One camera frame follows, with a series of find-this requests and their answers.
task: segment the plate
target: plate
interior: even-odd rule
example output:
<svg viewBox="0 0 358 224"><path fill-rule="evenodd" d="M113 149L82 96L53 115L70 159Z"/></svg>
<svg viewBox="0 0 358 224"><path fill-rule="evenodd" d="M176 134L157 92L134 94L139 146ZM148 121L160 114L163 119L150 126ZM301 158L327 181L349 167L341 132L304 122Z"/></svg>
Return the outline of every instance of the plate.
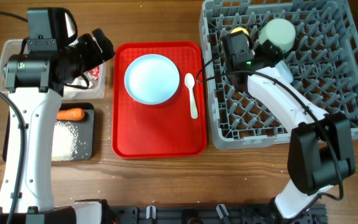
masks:
<svg viewBox="0 0 358 224"><path fill-rule="evenodd" d="M179 71L168 58L148 54L135 59L125 72L128 94L139 103L157 105L175 94L180 81Z"/></svg>

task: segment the toy carrot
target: toy carrot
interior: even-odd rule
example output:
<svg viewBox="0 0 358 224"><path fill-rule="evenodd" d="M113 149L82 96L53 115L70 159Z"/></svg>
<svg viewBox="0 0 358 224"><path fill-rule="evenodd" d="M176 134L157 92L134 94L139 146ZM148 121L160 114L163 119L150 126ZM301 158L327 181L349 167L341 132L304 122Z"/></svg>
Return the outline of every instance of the toy carrot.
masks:
<svg viewBox="0 0 358 224"><path fill-rule="evenodd" d="M57 113L57 120L65 121L79 121L85 116L85 112L81 108L73 108L70 110L63 110Z"/></svg>

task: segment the spoon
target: spoon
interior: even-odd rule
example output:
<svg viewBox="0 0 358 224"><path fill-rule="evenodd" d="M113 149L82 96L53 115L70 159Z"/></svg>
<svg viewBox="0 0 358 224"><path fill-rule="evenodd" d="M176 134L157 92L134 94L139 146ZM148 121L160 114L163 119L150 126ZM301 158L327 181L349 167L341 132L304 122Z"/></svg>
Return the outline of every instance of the spoon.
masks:
<svg viewBox="0 0 358 224"><path fill-rule="evenodd" d="M191 118L196 119L198 117L196 100L194 99L193 87L195 81L192 74L187 73L185 76L185 85L189 88L189 95L190 95L190 114Z"/></svg>

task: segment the wood grain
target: wood grain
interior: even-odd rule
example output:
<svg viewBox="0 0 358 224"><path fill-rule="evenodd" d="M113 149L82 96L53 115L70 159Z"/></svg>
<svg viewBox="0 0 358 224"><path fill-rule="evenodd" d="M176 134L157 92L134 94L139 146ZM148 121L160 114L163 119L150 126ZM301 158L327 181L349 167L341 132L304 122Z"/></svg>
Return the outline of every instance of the wood grain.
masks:
<svg viewBox="0 0 358 224"><path fill-rule="evenodd" d="M41 1L27 2L32 1L11 4L0 0L0 11L25 16L27 7L52 6ZM61 2L54 1L53 6L66 7L73 13L80 34L100 27L115 48L125 42L162 40L200 44L201 1ZM350 3L358 30L358 1ZM26 36L26 23L0 16L0 56L6 40ZM97 117L95 156L86 162L52 163L55 205L86 198L106 198L110 205L137 206L153 201L158 206L265 203L284 188L289 180L287 144L219 151L209 135L205 152L197 157L131 161L118 158L111 150L110 140L113 66L110 61L105 99L90 101ZM0 187L5 169L1 153L7 112L7 105L0 100ZM330 223L358 223L358 140L354 141L354 149L357 170L344 181L344 200L321 201L327 204Z"/></svg>

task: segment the red placemat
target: red placemat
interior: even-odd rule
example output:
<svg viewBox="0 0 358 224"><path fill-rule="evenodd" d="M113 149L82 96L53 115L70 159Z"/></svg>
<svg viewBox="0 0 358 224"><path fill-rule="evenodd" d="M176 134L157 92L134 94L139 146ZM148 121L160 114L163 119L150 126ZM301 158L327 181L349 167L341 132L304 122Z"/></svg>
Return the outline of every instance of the red placemat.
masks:
<svg viewBox="0 0 358 224"><path fill-rule="evenodd" d="M159 105L143 105L131 98L124 86L127 67L138 57L159 54L178 68L177 92ZM195 156L206 147L204 85L196 81L194 95L198 118L190 116L187 73L201 69L201 51L193 42L151 42L121 45L114 59L112 109L113 151L125 159Z"/></svg>

